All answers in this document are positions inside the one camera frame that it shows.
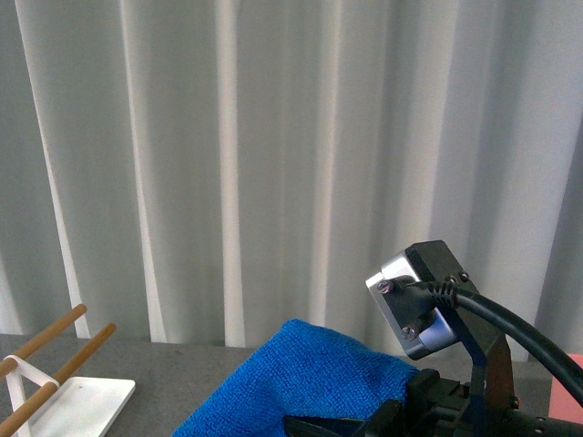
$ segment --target white stand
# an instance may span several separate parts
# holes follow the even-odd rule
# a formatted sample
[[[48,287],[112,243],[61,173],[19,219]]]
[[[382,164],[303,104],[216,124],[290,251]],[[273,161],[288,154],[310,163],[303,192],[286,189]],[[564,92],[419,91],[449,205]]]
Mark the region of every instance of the white stand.
[[[16,369],[6,375],[12,408],[25,401],[22,377],[44,385],[50,376],[14,355]],[[33,416],[20,427],[18,437],[103,437],[136,389],[131,380],[69,378]]]

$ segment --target gray table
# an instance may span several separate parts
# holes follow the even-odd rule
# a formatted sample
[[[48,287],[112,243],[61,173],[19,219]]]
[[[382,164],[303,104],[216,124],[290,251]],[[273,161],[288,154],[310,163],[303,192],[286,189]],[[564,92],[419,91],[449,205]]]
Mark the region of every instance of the gray table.
[[[0,335],[0,358],[22,346],[27,337]],[[59,337],[28,360],[45,373],[57,371],[86,341]],[[79,376],[134,380],[136,391],[107,437],[168,436],[252,353],[251,349],[160,344],[109,339],[78,371]],[[463,360],[414,363],[438,369],[442,377],[468,381],[471,364]],[[550,375],[538,363],[515,363],[521,410],[547,415]],[[0,384],[0,421],[11,412],[5,382]]]

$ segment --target wooden rod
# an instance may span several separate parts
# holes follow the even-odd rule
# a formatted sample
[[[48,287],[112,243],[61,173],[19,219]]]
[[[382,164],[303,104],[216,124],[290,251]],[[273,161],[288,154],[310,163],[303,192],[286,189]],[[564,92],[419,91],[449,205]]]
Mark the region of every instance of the wooden rod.
[[[18,431],[30,416],[38,410],[48,398],[58,390],[56,384],[47,382],[35,394],[33,394],[25,403],[23,403],[18,410],[13,412],[8,418],[0,423],[0,437],[10,437]]]
[[[35,337],[30,339],[25,343],[20,349],[14,352],[12,355],[26,360],[33,353],[38,351],[40,348],[49,343],[58,334],[63,332],[68,328],[75,320],[81,317],[87,312],[87,307],[82,303],[78,304],[70,312],[65,314],[62,318],[54,322],[45,328],[42,332],[39,332]],[[8,373],[13,371],[17,366],[17,363],[12,358],[6,358],[0,361],[0,380],[4,378]]]
[[[107,338],[116,330],[116,325],[109,323],[103,330],[99,332],[93,339],[89,341],[85,347],[75,354],[57,373],[53,378],[63,385],[81,365],[95,353],[97,349],[104,343]],[[15,412],[0,423],[0,437],[10,437],[18,428],[20,428],[36,410],[38,410],[53,394],[58,390],[53,382],[47,382],[35,394],[33,394],[25,403],[22,404]]]
[[[61,367],[57,373],[53,375],[59,384],[63,384],[69,377],[75,373],[75,371],[81,367],[81,365],[87,361],[91,355],[95,353],[97,349],[103,344],[107,338],[115,332],[117,329],[116,325],[109,323],[103,330],[99,332],[93,339],[89,341],[85,347],[77,352],[75,356],[69,360],[63,367]]]

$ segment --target microfiber cloth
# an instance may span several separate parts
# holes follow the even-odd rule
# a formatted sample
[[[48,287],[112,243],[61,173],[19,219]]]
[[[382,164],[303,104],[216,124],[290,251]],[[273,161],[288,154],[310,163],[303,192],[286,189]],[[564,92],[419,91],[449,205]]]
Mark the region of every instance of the microfiber cloth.
[[[338,332],[290,320],[173,437],[283,437],[284,415],[368,419],[384,401],[404,403],[417,372]]]

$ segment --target white curtain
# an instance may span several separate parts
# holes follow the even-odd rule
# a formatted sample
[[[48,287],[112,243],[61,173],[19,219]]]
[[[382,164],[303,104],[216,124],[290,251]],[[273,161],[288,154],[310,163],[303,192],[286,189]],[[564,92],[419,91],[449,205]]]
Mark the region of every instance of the white curtain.
[[[402,353],[364,281],[443,239],[583,351],[583,3],[0,2],[0,332]],[[512,345],[514,358],[526,354]]]

